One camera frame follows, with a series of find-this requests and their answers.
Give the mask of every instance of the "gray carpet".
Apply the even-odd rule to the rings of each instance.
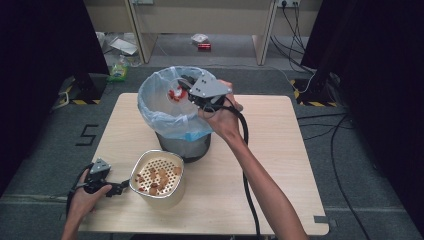
[[[90,163],[118,96],[124,92],[137,92],[142,81],[160,69],[131,68],[125,82],[107,85],[100,104],[71,104],[48,116],[32,154],[23,161],[0,200],[0,239],[60,238],[65,213],[63,200],[81,168]],[[297,105],[287,79],[277,70],[205,69],[217,78],[233,82],[236,94],[289,96],[299,118],[348,111],[342,106]],[[287,71],[286,74],[289,79],[305,77],[294,71]],[[334,137],[332,161],[331,138],[334,130],[331,128],[342,117],[299,119],[318,189],[331,223],[329,234],[312,239],[365,239],[359,223],[371,239],[422,239],[387,179],[374,167],[372,155],[366,150],[366,144],[350,116]],[[86,131],[86,134],[96,137],[91,145],[76,146],[78,143],[90,143],[90,138],[80,136],[87,124],[96,125]],[[342,195],[335,169],[342,190],[359,221]],[[131,234],[80,233],[80,239],[128,240],[131,237]]]

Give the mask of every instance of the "trash can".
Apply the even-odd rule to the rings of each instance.
[[[156,132],[164,151],[181,156],[185,163],[202,158],[209,150],[209,124],[197,116],[197,106],[179,84],[182,76],[199,78],[210,72],[196,67],[175,66],[153,73],[138,91],[138,108],[145,122]]]

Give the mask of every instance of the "blue trash bag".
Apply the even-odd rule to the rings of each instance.
[[[202,74],[216,79],[201,68],[175,66],[155,72],[143,82],[138,91],[138,108],[156,133],[168,139],[193,142],[213,132],[209,124],[197,116],[197,106],[178,85],[183,75],[198,79]]]

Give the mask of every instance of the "light wood tabletop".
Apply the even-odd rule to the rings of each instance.
[[[325,235],[327,223],[308,155],[293,110],[285,96],[236,95],[249,126],[249,147],[292,202],[308,235]],[[153,129],[137,108],[137,93],[122,94],[112,112],[93,161],[112,165],[109,182],[129,179],[140,156],[160,149]],[[185,193],[170,209],[152,208],[127,188],[122,195],[102,198],[80,231],[254,235],[241,168],[226,143],[215,133],[207,154],[184,166]],[[252,199],[261,233],[273,235],[256,198]]]

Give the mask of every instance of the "perforated basket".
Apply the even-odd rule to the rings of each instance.
[[[184,161],[180,156],[150,150],[134,166],[130,187],[154,207],[171,207],[184,194],[183,174]]]

